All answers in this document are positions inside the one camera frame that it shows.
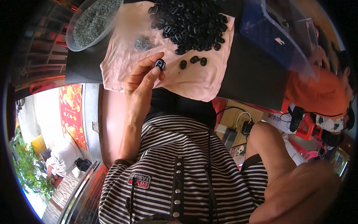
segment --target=shirt logo patch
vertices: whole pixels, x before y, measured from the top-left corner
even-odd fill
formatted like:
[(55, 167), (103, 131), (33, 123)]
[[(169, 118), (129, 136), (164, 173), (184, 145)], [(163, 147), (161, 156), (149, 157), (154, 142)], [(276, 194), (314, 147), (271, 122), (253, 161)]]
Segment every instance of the shirt logo patch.
[(140, 173), (131, 173), (127, 180), (127, 184), (132, 185), (132, 178), (135, 178), (134, 186), (142, 188), (142, 189), (148, 189), (150, 184), (150, 176), (140, 174)]

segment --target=pink cloth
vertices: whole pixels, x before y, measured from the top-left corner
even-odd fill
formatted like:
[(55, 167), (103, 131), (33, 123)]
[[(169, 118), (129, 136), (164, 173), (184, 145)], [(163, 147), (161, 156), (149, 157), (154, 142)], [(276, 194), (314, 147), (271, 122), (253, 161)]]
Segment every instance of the pink cloth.
[[(141, 1), (123, 4), (120, 7), (116, 15), (116, 28), (108, 45), (106, 57), (101, 63), (104, 88), (123, 92), (126, 76), (140, 59), (157, 52), (164, 52), (166, 79), (157, 80), (154, 88), (164, 87), (178, 95), (204, 102), (214, 99), (219, 92), (230, 54), (234, 35), (234, 17), (227, 16), (228, 29), (223, 33), (225, 43), (221, 44), (219, 51), (191, 50), (180, 56), (174, 53), (177, 46), (172, 44), (169, 38), (164, 39), (161, 30), (150, 28), (151, 20), (147, 12), (153, 5), (152, 2)], [(135, 50), (133, 42), (141, 35), (160, 46), (148, 51)], [(199, 58), (206, 57), (207, 65), (203, 67), (200, 62), (191, 64), (190, 59), (195, 55)], [(188, 63), (184, 70), (179, 68), (182, 60)]]

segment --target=striped shirt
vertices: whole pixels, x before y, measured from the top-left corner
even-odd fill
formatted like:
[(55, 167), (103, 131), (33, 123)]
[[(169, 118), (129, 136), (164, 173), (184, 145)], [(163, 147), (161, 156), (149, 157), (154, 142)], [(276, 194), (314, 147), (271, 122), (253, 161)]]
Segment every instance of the striped shirt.
[[(207, 150), (208, 127), (204, 124), (177, 115), (146, 122), (136, 163), (116, 160), (108, 171), (99, 203), (100, 222), (130, 222), (126, 198), (131, 196), (133, 175), (138, 183), (134, 189), (132, 223), (154, 214), (169, 215), (176, 157), (184, 160), (184, 216), (207, 222)], [(218, 223), (248, 223), (255, 208), (264, 202), (267, 172), (262, 162), (240, 172), (214, 132), (210, 135), (210, 154)]]

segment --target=table surface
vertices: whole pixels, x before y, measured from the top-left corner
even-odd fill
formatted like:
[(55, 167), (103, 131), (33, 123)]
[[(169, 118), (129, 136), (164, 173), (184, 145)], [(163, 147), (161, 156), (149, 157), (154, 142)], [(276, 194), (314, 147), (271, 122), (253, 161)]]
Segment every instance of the table surface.
[[(125, 3), (137, 0), (125, 0)], [(287, 71), (272, 56), (240, 34), (244, 1), (217, 2), (224, 14), (235, 17), (235, 32), (218, 97), (281, 110)], [(66, 83), (103, 83), (100, 63), (112, 34), (83, 51), (68, 51)]]

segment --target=blue plastic container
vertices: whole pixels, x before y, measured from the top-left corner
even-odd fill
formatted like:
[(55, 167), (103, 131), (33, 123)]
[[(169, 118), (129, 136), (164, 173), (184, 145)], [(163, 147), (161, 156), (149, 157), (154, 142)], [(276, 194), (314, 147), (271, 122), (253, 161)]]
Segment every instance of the blue plastic container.
[[(280, 13), (287, 10), (284, 15), (273, 8), (267, 6), (265, 0), (245, 0), (240, 33), (273, 56), (287, 70), (311, 76), (318, 81), (319, 73), (313, 72), (307, 60), (312, 48), (318, 46), (312, 19), (302, 15), (294, 4), (280, 9)], [(275, 16), (276, 21), (267, 10)], [(284, 16), (291, 18), (288, 23), (283, 19)]]

